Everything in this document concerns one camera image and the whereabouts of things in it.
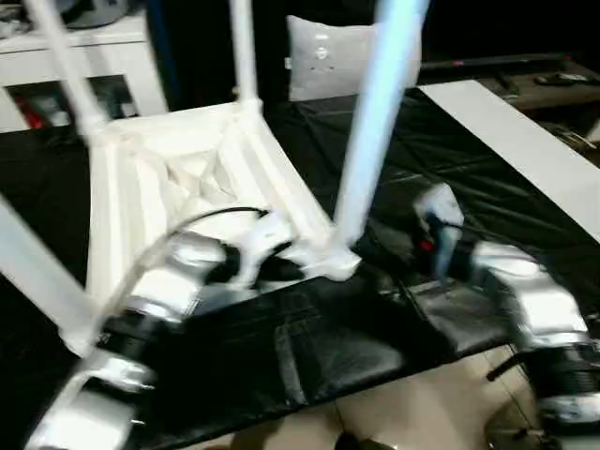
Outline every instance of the white shelf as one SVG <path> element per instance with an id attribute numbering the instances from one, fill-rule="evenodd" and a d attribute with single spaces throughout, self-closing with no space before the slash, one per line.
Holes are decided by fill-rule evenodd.
<path id="1" fill-rule="evenodd" d="M 144 12 L 140 10 L 115 23 L 99 28 L 71 30 L 67 35 L 68 44 L 71 47 L 85 47 L 145 42 L 147 35 Z M 46 49 L 48 49 L 46 38 L 38 30 L 0 40 L 0 53 L 31 52 Z"/>
<path id="2" fill-rule="evenodd" d="M 67 34 L 73 59 L 84 77 L 121 75 L 139 115 L 168 111 L 148 42 L 145 11 L 100 28 Z M 46 38 L 37 30 L 0 40 L 0 133 L 28 129 L 6 88 L 60 80 Z"/>

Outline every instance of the floor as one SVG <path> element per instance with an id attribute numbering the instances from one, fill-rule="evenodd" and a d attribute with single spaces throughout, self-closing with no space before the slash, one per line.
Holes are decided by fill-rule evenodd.
<path id="1" fill-rule="evenodd" d="M 508 347 L 479 353 L 187 450 L 333 450 L 342 429 L 398 450 L 484 450 L 486 421 L 529 389 L 519 367 L 485 380 L 510 354 Z"/>

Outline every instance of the black table cover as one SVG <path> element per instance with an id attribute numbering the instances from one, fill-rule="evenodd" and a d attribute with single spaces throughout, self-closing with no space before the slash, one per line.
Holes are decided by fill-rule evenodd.
<path id="1" fill-rule="evenodd" d="M 341 97 L 266 112 L 328 213 L 352 109 L 353 98 Z M 1 135 L 0 172 L 0 191 L 83 282 L 89 218 L 84 145 L 68 130 Z M 505 342 L 495 306 L 486 298 L 458 285 L 411 293 L 406 286 L 411 278 L 397 265 L 396 256 L 406 248 L 404 225 L 413 196 L 438 181 L 455 191 L 469 224 L 545 255 L 544 263 L 577 296 L 598 336 L 598 244 L 491 149 L 412 90 L 376 194 L 372 235 L 360 247 L 366 256 L 390 258 L 380 267 L 387 275 L 365 265 L 346 283 L 316 279 L 194 319 L 160 362 L 140 447 L 190 445 Z M 53 325 L 4 279 L 1 293 L 3 440 L 6 448 L 18 448 L 75 357 Z"/>

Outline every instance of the white cushion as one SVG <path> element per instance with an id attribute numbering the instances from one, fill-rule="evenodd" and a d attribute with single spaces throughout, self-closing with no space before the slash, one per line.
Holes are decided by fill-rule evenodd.
<path id="1" fill-rule="evenodd" d="M 292 38 L 290 100 L 357 94 L 367 67 L 377 24 L 331 26 L 288 16 Z M 421 67 L 421 39 L 415 39 L 411 74 L 414 86 Z"/>

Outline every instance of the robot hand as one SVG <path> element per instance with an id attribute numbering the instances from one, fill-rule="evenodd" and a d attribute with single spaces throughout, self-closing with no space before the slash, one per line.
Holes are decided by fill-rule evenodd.
<path id="1" fill-rule="evenodd" d="M 258 295 L 257 282 L 266 283 L 262 287 L 268 291 L 269 283 L 303 278 L 297 263 L 278 256 L 293 241 L 286 220 L 266 212 L 235 246 L 181 230 L 159 239 L 131 269 L 96 346 L 75 368 L 26 448 L 126 447 L 143 424 L 141 406 L 156 385 L 157 360 L 169 338 L 183 331 L 190 315 Z"/>
<path id="2" fill-rule="evenodd" d="M 463 236 L 448 186 L 426 193 L 415 211 L 422 224 L 415 237 L 420 267 L 474 286 L 494 300 L 505 320 L 517 354 L 488 378 L 523 364 L 547 433 L 570 442 L 563 436 L 598 432 L 600 353 L 573 295 L 523 250 Z"/>

